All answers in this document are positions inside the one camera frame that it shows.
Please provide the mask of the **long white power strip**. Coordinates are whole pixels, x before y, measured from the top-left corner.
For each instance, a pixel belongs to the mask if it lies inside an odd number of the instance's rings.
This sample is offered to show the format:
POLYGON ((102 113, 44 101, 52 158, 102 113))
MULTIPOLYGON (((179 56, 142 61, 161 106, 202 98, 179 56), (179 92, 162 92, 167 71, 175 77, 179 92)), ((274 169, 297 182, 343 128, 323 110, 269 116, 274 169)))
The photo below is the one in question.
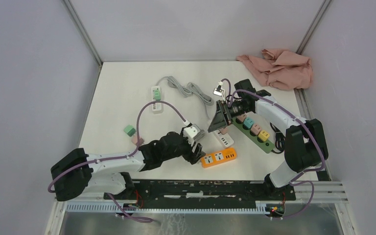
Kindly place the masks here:
POLYGON ((213 134, 224 148, 232 147, 235 143, 228 133, 223 134, 221 131, 217 130, 214 131, 213 134))

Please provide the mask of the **orange power strip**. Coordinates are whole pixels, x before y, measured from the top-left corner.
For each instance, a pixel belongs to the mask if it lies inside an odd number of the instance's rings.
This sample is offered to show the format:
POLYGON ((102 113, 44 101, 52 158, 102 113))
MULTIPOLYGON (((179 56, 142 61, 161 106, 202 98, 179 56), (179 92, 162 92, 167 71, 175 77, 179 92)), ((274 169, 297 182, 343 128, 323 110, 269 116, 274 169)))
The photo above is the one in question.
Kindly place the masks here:
POLYGON ((201 158, 200 162, 203 168, 209 168, 212 166, 227 163, 229 161, 235 160, 237 158, 237 153, 234 148, 230 147, 221 151, 206 154, 201 158))

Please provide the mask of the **small white power strip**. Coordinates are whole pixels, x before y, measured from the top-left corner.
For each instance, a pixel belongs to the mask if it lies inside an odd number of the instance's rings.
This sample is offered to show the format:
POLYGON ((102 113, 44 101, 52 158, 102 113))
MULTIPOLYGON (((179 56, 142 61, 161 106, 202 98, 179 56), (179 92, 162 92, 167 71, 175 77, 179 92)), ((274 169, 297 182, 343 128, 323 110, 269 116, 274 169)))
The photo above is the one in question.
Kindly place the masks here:
POLYGON ((151 87, 151 96, 152 101, 155 103, 151 104, 151 109, 153 114, 160 114, 163 112, 163 104, 159 101, 162 100, 162 92, 160 86, 152 86, 151 87))

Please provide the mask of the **pink plug from orange strip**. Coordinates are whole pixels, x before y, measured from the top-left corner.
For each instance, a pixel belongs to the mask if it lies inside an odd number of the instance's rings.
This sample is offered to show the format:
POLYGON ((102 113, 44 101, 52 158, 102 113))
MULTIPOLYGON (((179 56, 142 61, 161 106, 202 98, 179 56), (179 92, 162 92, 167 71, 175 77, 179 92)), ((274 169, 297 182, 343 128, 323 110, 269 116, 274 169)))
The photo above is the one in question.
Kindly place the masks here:
POLYGON ((138 137, 137 135, 134 135, 131 139, 132 143, 135 145, 135 146, 141 146, 143 145, 144 143, 144 139, 141 138, 141 137, 138 137))

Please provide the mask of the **green plug from orange strip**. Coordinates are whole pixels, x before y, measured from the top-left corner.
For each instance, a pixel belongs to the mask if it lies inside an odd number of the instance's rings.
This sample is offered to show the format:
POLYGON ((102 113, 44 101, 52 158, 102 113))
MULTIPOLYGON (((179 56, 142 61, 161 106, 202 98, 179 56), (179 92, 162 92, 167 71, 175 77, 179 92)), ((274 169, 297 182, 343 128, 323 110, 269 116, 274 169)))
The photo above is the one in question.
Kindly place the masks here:
POLYGON ((132 137, 132 136, 134 136, 136 134, 136 129, 132 125, 125 126, 124 129, 123 129, 123 131, 129 137, 132 137))

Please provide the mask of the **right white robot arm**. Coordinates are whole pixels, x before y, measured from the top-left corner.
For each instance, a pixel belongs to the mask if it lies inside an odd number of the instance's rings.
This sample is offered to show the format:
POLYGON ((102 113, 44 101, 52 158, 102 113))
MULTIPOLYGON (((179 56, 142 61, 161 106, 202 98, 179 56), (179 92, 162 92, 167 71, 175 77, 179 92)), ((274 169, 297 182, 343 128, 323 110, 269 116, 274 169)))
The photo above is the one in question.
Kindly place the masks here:
POLYGON ((286 185, 306 172, 325 169, 328 149, 322 123, 297 116, 279 104, 266 90, 257 91, 249 79, 234 85, 230 99, 216 101, 216 111, 208 132, 228 127, 234 119, 253 112, 273 124, 285 137, 284 161, 265 178, 263 194, 275 200, 286 185))

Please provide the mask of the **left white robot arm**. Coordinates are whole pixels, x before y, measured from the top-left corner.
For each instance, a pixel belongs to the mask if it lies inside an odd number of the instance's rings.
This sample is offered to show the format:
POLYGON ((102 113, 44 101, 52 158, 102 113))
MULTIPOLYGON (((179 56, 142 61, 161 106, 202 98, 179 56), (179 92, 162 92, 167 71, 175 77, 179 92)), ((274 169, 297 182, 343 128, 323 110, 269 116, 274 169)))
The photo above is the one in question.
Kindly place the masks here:
POLYGON ((194 165, 204 156, 200 143, 176 132, 141 145, 135 153, 87 154, 83 148, 76 148, 51 167, 48 191, 59 202, 86 193, 109 193, 129 199, 135 191, 130 173, 157 169, 178 157, 194 165))

